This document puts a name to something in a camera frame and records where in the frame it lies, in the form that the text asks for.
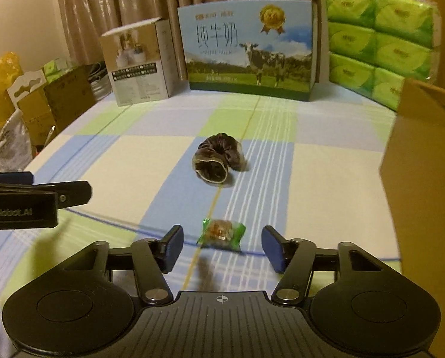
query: wall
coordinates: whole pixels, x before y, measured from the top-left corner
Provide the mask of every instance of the wall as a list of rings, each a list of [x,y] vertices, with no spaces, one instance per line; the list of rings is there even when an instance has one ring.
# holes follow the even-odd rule
[[[24,71],[68,57],[57,0],[0,0],[0,56],[13,51]]]

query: yellow plastic bag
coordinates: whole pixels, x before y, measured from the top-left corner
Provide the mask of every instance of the yellow plastic bag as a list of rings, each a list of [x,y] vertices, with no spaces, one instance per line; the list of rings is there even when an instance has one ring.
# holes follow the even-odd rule
[[[0,130],[15,111],[7,89],[22,74],[19,57],[16,54],[7,52],[0,58]]]

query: white plastic bag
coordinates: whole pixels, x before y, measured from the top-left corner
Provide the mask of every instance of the white plastic bag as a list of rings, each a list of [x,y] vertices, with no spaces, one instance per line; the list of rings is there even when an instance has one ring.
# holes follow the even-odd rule
[[[32,161],[30,135],[17,109],[0,131],[0,171],[23,171]]]

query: green candy wrapper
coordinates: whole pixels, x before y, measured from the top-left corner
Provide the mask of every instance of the green candy wrapper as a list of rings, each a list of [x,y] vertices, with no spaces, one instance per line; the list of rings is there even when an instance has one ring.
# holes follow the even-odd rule
[[[231,251],[241,251],[241,239],[246,226],[230,220],[215,220],[205,218],[202,222],[202,235],[198,245]]]

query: cardboard box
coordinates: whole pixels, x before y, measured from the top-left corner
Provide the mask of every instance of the cardboard box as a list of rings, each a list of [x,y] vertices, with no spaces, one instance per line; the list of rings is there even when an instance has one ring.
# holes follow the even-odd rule
[[[192,89],[309,99],[317,65],[312,1],[229,0],[178,14]]]
[[[380,174],[403,274],[441,308],[430,351],[445,358],[445,90],[405,80]]]
[[[169,20],[114,28],[100,43],[119,106],[170,97],[179,81]]]
[[[57,135],[93,105],[85,66],[39,86],[17,102],[33,146],[44,145],[53,126]]]

